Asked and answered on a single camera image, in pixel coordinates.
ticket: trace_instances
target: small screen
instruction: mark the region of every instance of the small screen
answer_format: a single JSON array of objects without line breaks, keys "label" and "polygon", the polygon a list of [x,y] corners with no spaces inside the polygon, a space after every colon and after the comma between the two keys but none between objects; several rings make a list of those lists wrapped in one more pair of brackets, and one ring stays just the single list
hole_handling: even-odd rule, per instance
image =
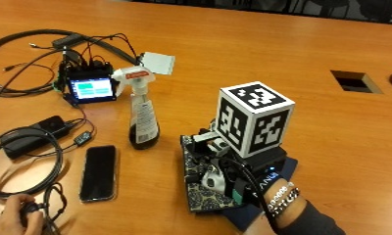
[{"label": "small screen", "polygon": [[112,86],[108,77],[71,80],[73,96],[77,100],[112,97]]}]

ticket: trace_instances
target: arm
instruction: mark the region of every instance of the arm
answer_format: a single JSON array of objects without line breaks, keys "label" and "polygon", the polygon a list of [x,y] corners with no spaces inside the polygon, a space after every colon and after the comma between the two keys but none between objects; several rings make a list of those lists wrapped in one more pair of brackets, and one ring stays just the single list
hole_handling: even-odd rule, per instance
[{"label": "arm", "polygon": [[27,228],[20,220],[20,208],[24,202],[32,202],[35,198],[27,194],[14,195],[8,198],[0,215],[0,234],[39,235],[41,232],[43,215],[40,211],[28,214]]},{"label": "arm", "polygon": [[[265,202],[269,203],[282,186],[288,185],[285,179],[278,179],[264,195]],[[344,235],[345,232],[337,226],[334,220],[320,213],[314,206],[298,196],[289,204],[288,208],[276,218],[280,235]],[[266,234],[266,219],[261,215],[250,224],[245,234]]]}]

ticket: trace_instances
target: white spray bottle trigger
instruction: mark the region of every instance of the white spray bottle trigger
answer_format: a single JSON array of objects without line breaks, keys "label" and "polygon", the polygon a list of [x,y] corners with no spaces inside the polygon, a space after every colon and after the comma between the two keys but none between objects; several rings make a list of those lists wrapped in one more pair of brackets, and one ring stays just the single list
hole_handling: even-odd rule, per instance
[{"label": "white spray bottle trigger", "polygon": [[132,90],[137,95],[147,94],[147,84],[156,80],[155,74],[141,66],[119,69],[111,77],[119,81],[116,96],[120,95],[128,84],[132,86]]}]

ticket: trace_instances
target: hole in table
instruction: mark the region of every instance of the hole in table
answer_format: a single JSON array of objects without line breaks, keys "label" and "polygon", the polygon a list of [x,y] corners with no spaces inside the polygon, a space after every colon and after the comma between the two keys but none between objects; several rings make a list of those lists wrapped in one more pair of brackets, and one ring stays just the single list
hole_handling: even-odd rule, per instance
[{"label": "hole in table", "polygon": [[364,72],[330,70],[330,73],[345,91],[382,94],[376,83]]}]

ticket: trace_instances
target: bracelet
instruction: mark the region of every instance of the bracelet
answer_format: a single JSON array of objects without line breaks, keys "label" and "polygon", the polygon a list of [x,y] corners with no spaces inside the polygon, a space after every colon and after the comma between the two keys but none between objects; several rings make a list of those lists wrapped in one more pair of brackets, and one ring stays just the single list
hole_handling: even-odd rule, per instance
[{"label": "bracelet", "polygon": [[265,177],[262,177],[258,181],[258,185],[261,188],[261,193],[264,194],[269,188],[272,187],[273,183],[282,178],[282,176],[276,173],[276,172],[270,172]]},{"label": "bracelet", "polygon": [[294,186],[294,184],[293,184],[292,182],[289,182],[288,185],[284,186],[284,187],[278,190],[276,196],[273,197],[273,199],[272,199],[272,201],[270,201],[270,203],[269,203],[269,205],[268,205],[268,210],[269,210],[269,212],[273,212],[273,210],[274,210],[274,205],[277,204],[280,198],[281,198],[281,197],[284,196],[284,194],[288,192],[289,187],[293,187],[293,186]]},{"label": "bracelet", "polygon": [[289,204],[294,201],[294,199],[300,195],[300,190],[297,188],[293,188],[288,196],[281,200],[278,205],[276,207],[269,207],[269,212],[272,213],[272,216],[276,217],[286,210]]}]

